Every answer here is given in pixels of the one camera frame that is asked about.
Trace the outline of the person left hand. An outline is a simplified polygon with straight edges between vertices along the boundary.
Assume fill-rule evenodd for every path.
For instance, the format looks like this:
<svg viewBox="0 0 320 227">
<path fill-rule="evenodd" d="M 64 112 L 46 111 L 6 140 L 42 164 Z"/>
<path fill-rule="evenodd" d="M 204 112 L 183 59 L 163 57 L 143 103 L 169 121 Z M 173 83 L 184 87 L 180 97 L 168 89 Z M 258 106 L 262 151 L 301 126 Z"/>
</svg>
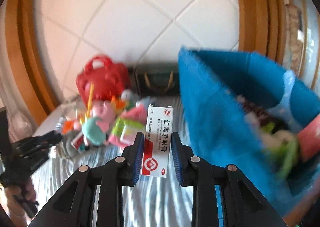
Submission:
<svg viewBox="0 0 320 227">
<path fill-rule="evenodd" d="M 10 185 L 4 189 L 7 198 L 7 207 L 14 216 L 22 217 L 25 211 L 21 206 L 21 200 L 36 202 L 36 191 L 32 179 L 29 178 L 24 187 Z"/>
</svg>

